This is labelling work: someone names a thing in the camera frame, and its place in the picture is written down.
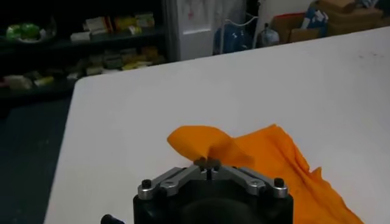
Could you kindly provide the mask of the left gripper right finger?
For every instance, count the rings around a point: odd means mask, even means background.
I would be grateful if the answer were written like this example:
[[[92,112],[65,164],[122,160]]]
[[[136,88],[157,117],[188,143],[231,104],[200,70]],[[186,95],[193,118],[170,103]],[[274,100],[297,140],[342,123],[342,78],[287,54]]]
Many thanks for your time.
[[[287,184],[282,178],[269,178],[248,167],[222,165],[218,160],[211,165],[212,180],[232,180],[254,196],[269,194],[274,198],[287,197]]]

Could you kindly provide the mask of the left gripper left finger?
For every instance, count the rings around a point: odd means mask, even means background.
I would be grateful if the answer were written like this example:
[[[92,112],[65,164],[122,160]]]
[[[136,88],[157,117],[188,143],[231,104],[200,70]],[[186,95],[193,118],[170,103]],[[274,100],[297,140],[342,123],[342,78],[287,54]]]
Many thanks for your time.
[[[207,160],[200,158],[185,168],[174,167],[154,179],[145,179],[138,186],[138,198],[151,200],[158,192],[165,191],[168,197],[178,194],[179,189],[191,180],[205,180]]]

